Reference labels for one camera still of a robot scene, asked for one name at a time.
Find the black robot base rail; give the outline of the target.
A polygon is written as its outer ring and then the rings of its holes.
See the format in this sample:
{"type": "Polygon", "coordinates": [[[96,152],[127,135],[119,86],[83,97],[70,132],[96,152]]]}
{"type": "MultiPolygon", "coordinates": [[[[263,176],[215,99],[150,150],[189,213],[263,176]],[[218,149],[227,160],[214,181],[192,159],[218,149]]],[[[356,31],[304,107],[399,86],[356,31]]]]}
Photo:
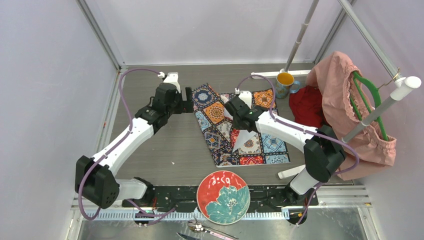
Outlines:
{"type": "MultiPolygon", "coordinates": [[[[250,203],[248,213],[279,212],[282,207],[304,208],[308,201],[311,206],[318,205],[318,198],[313,189],[305,195],[288,198],[285,185],[249,185],[250,203]]],[[[142,199],[133,199],[141,208],[153,207],[160,212],[172,208],[178,213],[190,213],[198,207],[198,187],[195,185],[151,186],[142,199]]]]}

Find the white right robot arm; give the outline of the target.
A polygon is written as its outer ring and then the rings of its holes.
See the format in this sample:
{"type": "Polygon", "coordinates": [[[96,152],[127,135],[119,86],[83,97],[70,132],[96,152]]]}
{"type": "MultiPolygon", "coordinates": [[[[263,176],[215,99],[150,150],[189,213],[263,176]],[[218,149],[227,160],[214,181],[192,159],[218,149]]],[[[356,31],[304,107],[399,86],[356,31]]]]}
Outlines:
{"type": "Polygon", "coordinates": [[[290,170],[281,174],[283,178],[293,176],[285,188],[285,197],[290,204],[300,204],[307,191],[318,183],[328,182],[346,159],[341,143],[327,125],[314,128],[297,124],[274,115],[265,107],[250,108],[238,96],[224,107],[232,117],[233,127],[240,131],[236,145],[244,145],[256,133],[266,134],[283,140],[304,154],[305,166],[299,173],[290,170]]]}

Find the colourful patterned placemat cloth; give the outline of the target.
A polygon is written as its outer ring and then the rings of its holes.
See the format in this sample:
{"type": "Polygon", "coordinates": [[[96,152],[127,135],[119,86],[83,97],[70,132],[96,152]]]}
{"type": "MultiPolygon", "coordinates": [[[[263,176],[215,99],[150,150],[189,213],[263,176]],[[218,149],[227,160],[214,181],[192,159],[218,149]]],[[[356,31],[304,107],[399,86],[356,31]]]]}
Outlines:
{"type": "Polygon", "coordinates": [[[289,163],[286,143],[269,134],[257,133],[233,149],[240,132],[224,108],[232,97],[234,93],[217,93],[208,83],[192,93],[194,114],[216,167],[289,163]]]}

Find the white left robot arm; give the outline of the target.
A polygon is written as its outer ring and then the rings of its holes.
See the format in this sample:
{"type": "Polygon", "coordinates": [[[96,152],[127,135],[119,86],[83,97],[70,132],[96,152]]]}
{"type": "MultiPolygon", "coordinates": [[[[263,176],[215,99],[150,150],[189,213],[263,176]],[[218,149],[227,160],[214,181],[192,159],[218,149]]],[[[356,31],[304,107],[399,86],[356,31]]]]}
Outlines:
{"type": "Polygon", "coordinates": [[[101,209],[120,200],[135,200],[149,206],[154,199],[150,182],[134,177],[117,179],[123,163],[145,141],[156,134],[175,114],[193,113],[192,88],[185,88],[186,100],[174,83],[161,83],[148,105],[137,111],[130,125],[108,146],[92,157],[81,156],[76,162],[75,192],[101,209]]]}

